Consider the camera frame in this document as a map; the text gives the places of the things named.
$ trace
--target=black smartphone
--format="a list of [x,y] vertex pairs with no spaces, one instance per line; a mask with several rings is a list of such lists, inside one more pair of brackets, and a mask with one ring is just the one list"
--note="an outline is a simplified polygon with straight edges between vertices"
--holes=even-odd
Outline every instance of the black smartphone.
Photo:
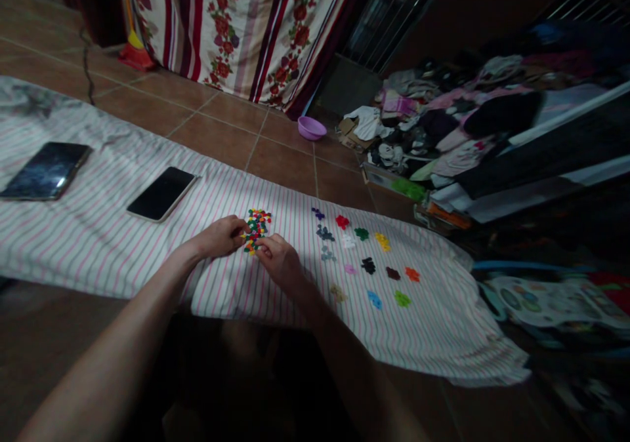
[[59,199],[92,149],[81,144],[48,142],[9,182],[0,198],[25,201]]
[[174,167],[167,168],[133,200],[127,212],[153,222],[162,222],[186,195],[197,176]]

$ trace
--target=striped bedsheet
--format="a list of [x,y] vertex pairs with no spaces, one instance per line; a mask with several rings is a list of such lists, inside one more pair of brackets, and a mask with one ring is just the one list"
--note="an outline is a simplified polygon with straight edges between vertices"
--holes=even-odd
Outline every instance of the striped bedsheet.
[[[251,208],[274,215],[270,233],[298,251],[306,272],[341,319],[378,360],[445,376],[466,386],[523,381],[527,355],[505,338],[480,299],[471,258],[444,238],[405,222],[342,207],[236,170],[88,104],[0,77],[0,188],[49,141],[90,145],[89,160],[63,197],[0,203],[0,273],[7,277],[117,298],[131,298],[171,251],[212,221]],[[199,180],[162,224],[125,212],[131,199],[168,166]],[[311,208],[325,214],[320,222]],[[335,217],[365,228],[369,239],[342,246]],[[322,224],[335,242],[316,235]],[[384,252],[375,239],[391,245]],[[336,261],[322,260],[327,246]],[[369,275],[362,260],[372,257]],[[357,274],[349,274],[352,265]],[[401,280],[388,277],[386,267]],[[405,274],[419,272],[419,282]],[[336,284],[348,298],[335,303]],[[396,291],[411,300],[399,306]],[[378,309],[368,292],[376,294]],[[182,299],[192,312],[302,327],[293,304],[255,257],[237,251],[206,260],[190,275]]]

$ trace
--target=pile of clothes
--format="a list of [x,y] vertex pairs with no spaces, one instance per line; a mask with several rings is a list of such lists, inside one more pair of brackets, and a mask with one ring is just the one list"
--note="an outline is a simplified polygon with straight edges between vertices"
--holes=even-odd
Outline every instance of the pile of clothes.
[[[429,59],[390,75],[374,106],[346,115],[359,116],[362,138],[381,138],[370,147],[368,161],[443,188],[515,148],[512,139],[544,134],[551,119],[627,80],[622,71],[611,78],[610,67],[601,66],[591,47],[560,45],[560,29],[554,32],[552,25],[530,29],[521,53],[482,58],[475,68]],[[616,56],[626,63],[630,58]]]

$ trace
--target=broom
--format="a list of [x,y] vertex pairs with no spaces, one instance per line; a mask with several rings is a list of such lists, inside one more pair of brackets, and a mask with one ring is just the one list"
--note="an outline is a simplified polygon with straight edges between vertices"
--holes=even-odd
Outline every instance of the broom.
[[127,44],[118,55],[118,61],[124,63],[125,65],[129,65],[136,70],[152,70],[157,65],[151,59],[151,56],[144,48],[142,41],[134,30],[133,12],[131,10],[130,0],[125,0],[125,7],[127,9],[127,18],[129,20],[129,36],[127,37]]

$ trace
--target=floral curtain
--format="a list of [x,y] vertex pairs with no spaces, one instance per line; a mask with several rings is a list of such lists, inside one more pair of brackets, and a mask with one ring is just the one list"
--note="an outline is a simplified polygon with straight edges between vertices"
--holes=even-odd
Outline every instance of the floral curtain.
[[321,75],[316,68],[334,50],[353,2],[133,1],[145,46],[162,66],[285,111]]

